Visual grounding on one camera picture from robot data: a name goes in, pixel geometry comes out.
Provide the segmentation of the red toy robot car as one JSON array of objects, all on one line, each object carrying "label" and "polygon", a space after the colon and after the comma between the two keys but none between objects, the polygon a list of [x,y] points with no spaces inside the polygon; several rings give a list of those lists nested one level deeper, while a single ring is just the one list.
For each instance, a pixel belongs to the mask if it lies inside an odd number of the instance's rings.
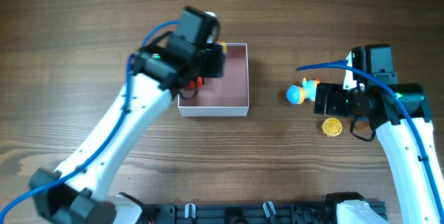
[{"label": "red toy robot car", "polygon": [[199,89],[205,84],[204,78],[199,76],[191,81],[188,86],[185,87],[187,90]]}]

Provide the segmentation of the blue and orange toy figure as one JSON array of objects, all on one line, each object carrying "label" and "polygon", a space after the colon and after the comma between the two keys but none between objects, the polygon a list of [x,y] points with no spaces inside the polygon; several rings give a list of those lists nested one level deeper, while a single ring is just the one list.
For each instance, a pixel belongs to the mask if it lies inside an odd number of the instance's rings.
[{"label": "blue and orange toy figure", "polygon": [[301,87],[292,85],[288,88],[286,98],[293,105],[300,105],[305,99],[314,102],[316,100],[316,89],[319,83],[320,81],[318,79],[307,80],[303,78]]}]

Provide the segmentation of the colourful puzzle cube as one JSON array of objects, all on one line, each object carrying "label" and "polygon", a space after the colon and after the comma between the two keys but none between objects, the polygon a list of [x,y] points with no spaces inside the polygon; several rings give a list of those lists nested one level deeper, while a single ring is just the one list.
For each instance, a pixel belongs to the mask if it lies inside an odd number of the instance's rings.
[{"label": "colourful puzzle cube", "polygon": [[227,43],[226,43],[226,42],[218,41],[218,42],[216,42],[216,44],[218,44],[218,45],[221,47],[221,49],[222,49],[222,53],[223,53],[224,55],[226,55],[227,52],[228,52],[228,46],[227,46]]}]

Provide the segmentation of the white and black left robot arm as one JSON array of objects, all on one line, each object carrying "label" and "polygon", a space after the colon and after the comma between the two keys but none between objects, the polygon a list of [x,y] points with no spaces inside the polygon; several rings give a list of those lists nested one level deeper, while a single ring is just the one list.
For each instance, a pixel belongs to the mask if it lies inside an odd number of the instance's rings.
[{"label": "white and black left robot arm", "polygon": [[29,187],[51,223],[147,223],[144,204],[109,194],[119,167],[154,120],[199,78],[223,74],[226,49],[216,15],[187,6],[155,27],[130,54],[118,97],[87,139],[55,170],[38,169]]}]

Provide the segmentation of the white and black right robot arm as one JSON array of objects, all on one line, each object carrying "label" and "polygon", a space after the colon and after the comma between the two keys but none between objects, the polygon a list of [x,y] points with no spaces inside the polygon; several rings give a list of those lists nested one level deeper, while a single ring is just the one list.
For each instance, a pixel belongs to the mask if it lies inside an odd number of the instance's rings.
[{"label": "white and black right robot arm", "polygon": [[387,44],[358,46],[345,60],[315,64],[343,69],[343,84],[321,83],[314,111],[367,121],[389,162],[405,223],[443,222],[443,175],[424,89],[400,84]]}]

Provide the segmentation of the white box with pink interior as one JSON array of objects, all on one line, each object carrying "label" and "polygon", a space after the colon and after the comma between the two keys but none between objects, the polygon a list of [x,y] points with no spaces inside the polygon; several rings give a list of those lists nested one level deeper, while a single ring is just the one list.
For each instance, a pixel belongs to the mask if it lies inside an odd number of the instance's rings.
[{"label": "white box with pink interior", "polygon": [[178,99],[184,117],[245,117],[249,101],[248,45],[228,43],[223,77],[206,78],[194,98]]}]

